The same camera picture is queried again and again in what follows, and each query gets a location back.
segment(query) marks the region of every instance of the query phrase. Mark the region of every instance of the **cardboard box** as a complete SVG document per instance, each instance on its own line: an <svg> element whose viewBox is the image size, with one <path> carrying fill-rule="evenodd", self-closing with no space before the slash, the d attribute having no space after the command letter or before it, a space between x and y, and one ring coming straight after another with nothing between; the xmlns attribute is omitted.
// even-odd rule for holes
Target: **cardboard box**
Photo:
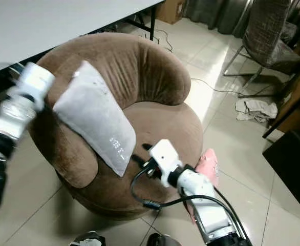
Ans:
<svg viewBox="0 0 300 246"><path fill-rule="evenodd" d="M174 24L183 17L185 2L185 0L166 0L158 7L156 18Z"/></svg>

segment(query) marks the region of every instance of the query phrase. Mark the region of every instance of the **tiled floor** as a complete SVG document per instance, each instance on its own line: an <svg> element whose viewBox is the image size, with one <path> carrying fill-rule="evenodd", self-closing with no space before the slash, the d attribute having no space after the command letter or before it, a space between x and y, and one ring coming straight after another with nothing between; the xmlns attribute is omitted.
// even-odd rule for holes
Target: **tiled floor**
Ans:
<svg viewBox="0 0 300 246"><path fill-rule="evenodd" d="M157 21L156 25L168 32L174 54L192 78L218 90L240 90L242 80L221 76L240 39L209 31L205 25L187 19L174 25ZM138 29L126 30L144 35ZM160 45L169 48L163 32L156 31L155 36ZM256 68L241 57L229 72ZM250 85L244 93L254 93L264 86ZM202 121L203 148L214 148L218 156L219 188L235 207L254 246L300 245L300 204L262 157L262 151L271 144L261 138L265 126L237 121L236 100L235 95L213 92L199 80L192 80L186 99ZM183 245L203 245L182 205L134 221L107 221L88 212L61 187L29 137L10 162L8 172L9 184L0 210L0 245L67 245L88 230L105 236L108 246L146 245L153 232L170 234Z"/></svg>

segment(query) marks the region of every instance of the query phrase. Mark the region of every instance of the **white table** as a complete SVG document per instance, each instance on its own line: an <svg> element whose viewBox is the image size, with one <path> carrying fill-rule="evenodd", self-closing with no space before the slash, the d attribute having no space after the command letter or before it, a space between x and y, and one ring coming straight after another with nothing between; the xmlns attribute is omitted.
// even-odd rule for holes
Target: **white table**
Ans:
<svg viewBox="0 0 300 246"><path fill-rule="evenodd" d="M162 1L0 0L0 69Z"/></svg>

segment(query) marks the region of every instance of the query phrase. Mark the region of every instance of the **white pillow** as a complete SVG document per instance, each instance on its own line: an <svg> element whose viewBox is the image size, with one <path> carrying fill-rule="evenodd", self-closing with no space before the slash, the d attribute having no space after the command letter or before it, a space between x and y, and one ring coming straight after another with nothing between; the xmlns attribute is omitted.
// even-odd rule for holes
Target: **white pillow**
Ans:
<svg viewBox="0 0 300 246"><path fill-rule="evenodd" d="M122 177L136 144L135 131L91 64L83 61L75 75L53 111Z"/></svg>

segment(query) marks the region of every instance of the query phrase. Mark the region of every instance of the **round armchair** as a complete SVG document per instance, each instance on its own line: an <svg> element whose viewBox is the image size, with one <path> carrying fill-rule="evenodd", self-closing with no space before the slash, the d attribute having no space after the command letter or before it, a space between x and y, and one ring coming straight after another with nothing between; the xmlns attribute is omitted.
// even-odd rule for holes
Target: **round armchair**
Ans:
<svg viewBox="0 0 300 246"><path fill-rule="evenodd" d="M183 163L197 163L202 126L184 103L190 77L178 59L153 42L128 34L101 33L73 39L38 62L56 77L46 98L50 108L66 90L82 60L99 71L133 126L137 139L134 154L148 160L142 144L153 145L165 138L173 143ZM51 109L38 116L31 136L64 186L89 210L113 219L133 219L148 210L130 194L130 183L140 171L132 159L120 178ZM140 196L161 202L175 192L145 176L135 189Z"/></svg>

